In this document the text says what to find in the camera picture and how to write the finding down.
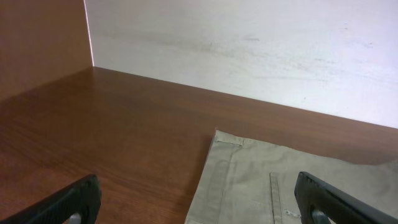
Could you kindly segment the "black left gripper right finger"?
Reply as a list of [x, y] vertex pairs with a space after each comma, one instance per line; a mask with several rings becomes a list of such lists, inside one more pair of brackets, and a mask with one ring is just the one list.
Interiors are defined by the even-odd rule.
[[397, 219], [363, 203], [308, 172], [294, 189], [303, 224], [397, 224]]

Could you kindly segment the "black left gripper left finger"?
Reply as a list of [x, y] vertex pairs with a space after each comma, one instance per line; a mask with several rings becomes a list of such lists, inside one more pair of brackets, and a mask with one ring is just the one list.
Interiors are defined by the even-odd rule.
[[62, 224], [74, 215], [79, 223], [95, 224], [100, 206], [100, 182], [96, 175], [89, 174], [1, 220], [1, 224]]

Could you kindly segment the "khaki shorts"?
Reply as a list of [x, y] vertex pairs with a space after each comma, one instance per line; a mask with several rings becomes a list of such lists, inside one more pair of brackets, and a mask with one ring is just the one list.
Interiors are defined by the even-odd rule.
[[294, 188], [308, 172], [397, 217], [397, 162], [359, 165], [217, 131], [186, 223], [300, 223]]

